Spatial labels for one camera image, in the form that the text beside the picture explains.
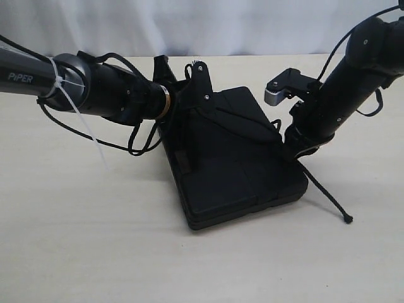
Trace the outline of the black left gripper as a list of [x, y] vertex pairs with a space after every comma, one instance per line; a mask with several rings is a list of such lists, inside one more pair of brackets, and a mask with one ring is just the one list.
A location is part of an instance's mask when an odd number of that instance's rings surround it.
[[169, 58], [153, 58], [153, 81], [169, 90], [169, 113], [158, 127], [160, 139], [170, 163], [178, 170], [191, 170], [189, 119], [192, 110], [211, 111], [211, 80], [206, 63], [194, 60], [184, 68], [184, 80], [177, 80], [169, 66]]

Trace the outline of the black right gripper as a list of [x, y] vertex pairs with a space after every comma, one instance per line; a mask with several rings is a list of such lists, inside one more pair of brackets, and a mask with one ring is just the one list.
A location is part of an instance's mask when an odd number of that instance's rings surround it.
[[307, 105], [302, 100], [296, 102], [289, 111], [292, 116], [292, 123], [285, 130], [285, 140], [282, 147], [282, 157], [287, 161], [312, 155], [335, 137], [334, 134], [320, 138], [312, 134], [303, 133], [297, 123], [306, 118], [306, 112]]

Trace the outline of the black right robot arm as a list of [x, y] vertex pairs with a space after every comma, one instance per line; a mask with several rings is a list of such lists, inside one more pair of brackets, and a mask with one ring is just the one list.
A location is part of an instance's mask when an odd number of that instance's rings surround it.
[[379, 88], [403, 76], [403, 18], [370, 18], [355, 27], [344, 57], [324, 83], [286, 70], [282, 87], [303, 103], [290, 113], [285, 152], [296, 159], [333, 139], [338, 128]]

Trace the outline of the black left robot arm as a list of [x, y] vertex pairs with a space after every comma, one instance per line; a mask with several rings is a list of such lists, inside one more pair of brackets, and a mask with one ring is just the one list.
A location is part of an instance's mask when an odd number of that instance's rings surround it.
[[1, 91], [33, 95], [45, 114], [49, 109], [93, 115], [133, 127], [124, 151], [140, 156], [157, 147], [157, 129], [164, 140], [182, 111], [211, 111], [213, 94], [206, 64], [186, 66], [185, 80], [173, 75], [167, 56], [154, 58], [148, 80], [127, 59], [108, 53], [100, 57], [79, 51], [38, 59], [1, 49]]

